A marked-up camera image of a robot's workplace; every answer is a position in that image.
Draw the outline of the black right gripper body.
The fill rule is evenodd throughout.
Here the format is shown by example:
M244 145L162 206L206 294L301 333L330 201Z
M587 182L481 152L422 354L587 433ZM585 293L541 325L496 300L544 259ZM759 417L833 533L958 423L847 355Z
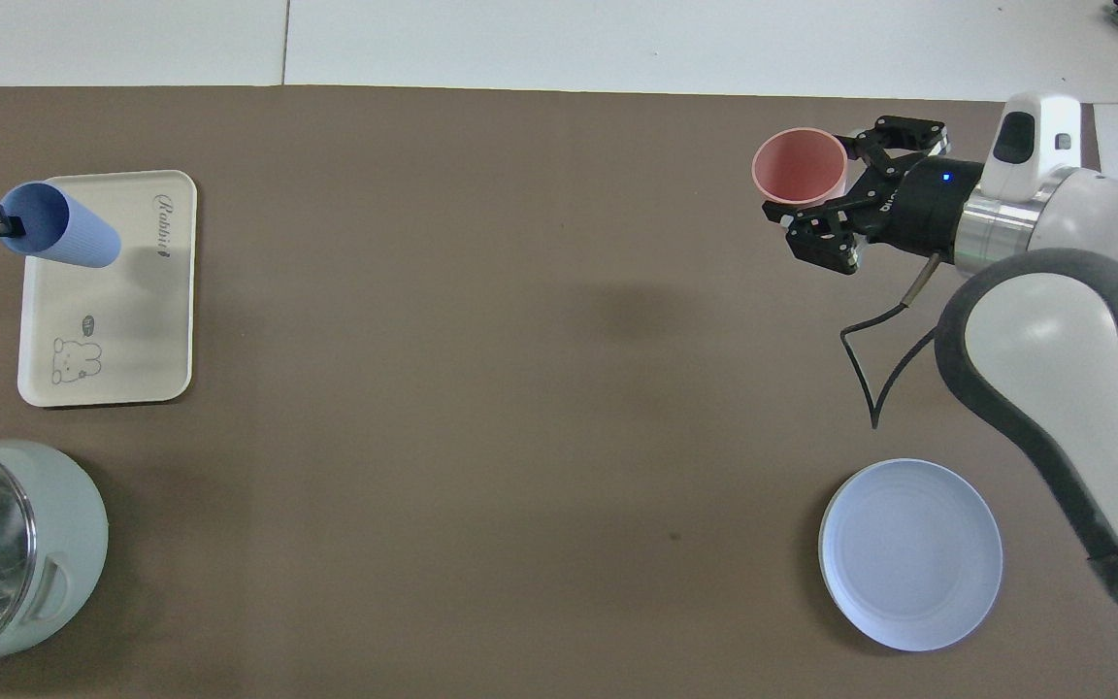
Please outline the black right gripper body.
M955 236L984 164L949 155L923 155L888 198L883 229L869 242L953 264Z

